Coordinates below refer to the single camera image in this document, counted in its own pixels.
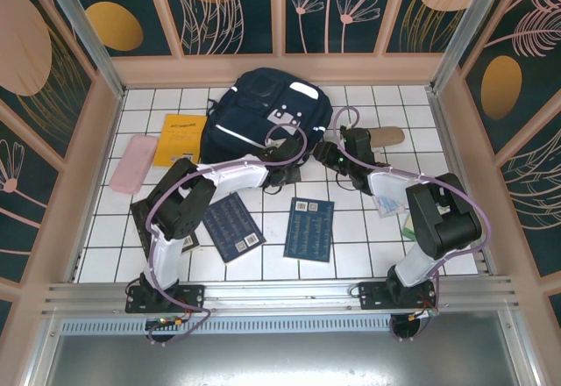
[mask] navy backpack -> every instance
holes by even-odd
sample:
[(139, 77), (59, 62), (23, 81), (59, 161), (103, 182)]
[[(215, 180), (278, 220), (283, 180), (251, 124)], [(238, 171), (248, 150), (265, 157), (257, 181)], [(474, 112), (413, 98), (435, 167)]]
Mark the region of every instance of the navy backpack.
[[(322, 139), (331, 120), (330, 99), (317, 86), (273, 68), (243, 74), (219, 102), (213, 101), (202, 131), (201, 162), (212, 164), (256, 154), (279, 123), (298, 125), (308, 138), (308, 151)], [(281, 127), (272, 139), (301, 136)]]

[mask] pink pencil case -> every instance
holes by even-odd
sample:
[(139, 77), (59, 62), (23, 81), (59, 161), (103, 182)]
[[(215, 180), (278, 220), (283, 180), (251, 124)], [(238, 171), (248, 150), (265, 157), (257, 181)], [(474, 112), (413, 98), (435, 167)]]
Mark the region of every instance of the pink pencil case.
[(158, 138), (153, 136), (143, 134), (132, 136), (123, 158), (109, 181), (109, 187), (119, 193), (137, 194), (152, 165), (157, 145)]

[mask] beige shoe insole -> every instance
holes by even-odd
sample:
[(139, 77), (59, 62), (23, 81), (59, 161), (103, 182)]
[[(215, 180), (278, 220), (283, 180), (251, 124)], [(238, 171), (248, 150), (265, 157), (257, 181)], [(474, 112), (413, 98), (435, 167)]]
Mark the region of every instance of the beige shoe insole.
[(370, 146), (376, 147), (390, 147), (398, 145), (405, 140), (405, 133), (399, 127), (381, 127), (380, 129), (369, 129), (370, 132)]

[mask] blue card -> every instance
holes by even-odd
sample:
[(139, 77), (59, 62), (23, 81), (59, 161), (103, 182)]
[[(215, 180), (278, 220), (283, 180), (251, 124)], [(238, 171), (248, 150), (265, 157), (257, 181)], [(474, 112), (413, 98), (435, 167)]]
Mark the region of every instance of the blue card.
[(293, 197), (284, 257), (330, 261), (333, 202)]
[(224, 263), (265, 243), (265, 237), (238, 193), (210, 205), (204, 212), (202, 223)]

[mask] yellow notebook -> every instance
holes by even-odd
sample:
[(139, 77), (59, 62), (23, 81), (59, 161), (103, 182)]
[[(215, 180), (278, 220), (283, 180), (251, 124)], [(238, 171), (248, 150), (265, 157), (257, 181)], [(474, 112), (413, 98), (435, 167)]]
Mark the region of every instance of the yellow notebook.
[(180, 158), (199, 161), (205, 116), (168, 114), (154, 155), (154, 165), (171, 167)]

